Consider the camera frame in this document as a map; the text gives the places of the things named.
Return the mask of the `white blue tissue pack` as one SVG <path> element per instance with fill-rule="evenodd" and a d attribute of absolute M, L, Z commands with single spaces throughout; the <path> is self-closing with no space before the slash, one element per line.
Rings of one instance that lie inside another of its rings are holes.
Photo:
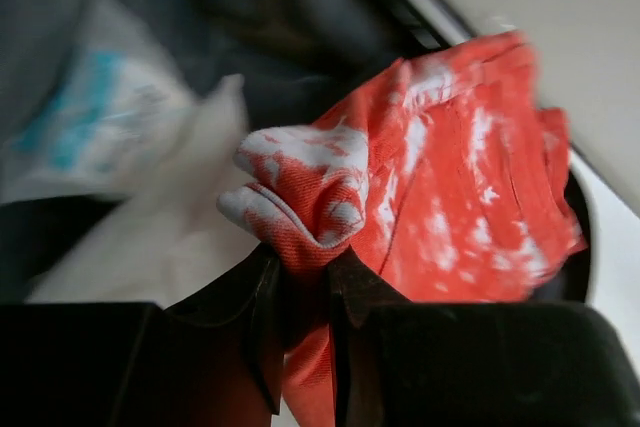
<path fill-rule="evenodd" d="M 195 104 L 149 28 L 117 0 L 93 0 L 59 89 L 5 143 L 2 203 L 131 196 Z"/>

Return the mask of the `white cloth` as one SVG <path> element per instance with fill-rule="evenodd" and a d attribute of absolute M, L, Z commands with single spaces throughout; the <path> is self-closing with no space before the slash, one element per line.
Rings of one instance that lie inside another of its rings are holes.
<path fill-rule="evenodd" d="M 247 135 L 240 75 L 225 77 L 154 177 L 38 282 L 30 303 L 150 301 L 171 306 L 243 260 L 256 238 L 218 210 L 250 177 L 233 154 Z"/>

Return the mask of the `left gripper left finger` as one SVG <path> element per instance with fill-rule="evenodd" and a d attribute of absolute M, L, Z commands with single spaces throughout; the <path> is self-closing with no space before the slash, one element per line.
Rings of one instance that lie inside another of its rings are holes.
<path fill-rule="evenodd" d="M 284 350 L 280 262 L 259 246 L 167 311 L 162 426 L 268 426 Z"/>

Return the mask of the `orange white patterned garment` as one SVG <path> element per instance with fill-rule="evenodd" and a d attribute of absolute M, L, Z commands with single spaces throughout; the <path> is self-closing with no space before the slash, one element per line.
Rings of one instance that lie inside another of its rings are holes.
<path fill-rule="evenodd" d="M 515 31 L 400 59 L 315 122 L 248 135 L 251 181 L 219 209 L 274 248 L 296 311 L 349 249 L 413 301 L 521 301 L 586 245 L 568 120 L 535 75 Z"/>

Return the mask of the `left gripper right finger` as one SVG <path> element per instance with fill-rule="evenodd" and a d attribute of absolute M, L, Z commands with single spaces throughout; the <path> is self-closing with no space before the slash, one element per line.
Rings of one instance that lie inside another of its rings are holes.
<path fill-rule="evenodd" d="M 383 426 L 377 309 L 408 300 L 349 248 L 328 266 L 329 331 L 337 426 Z"/>

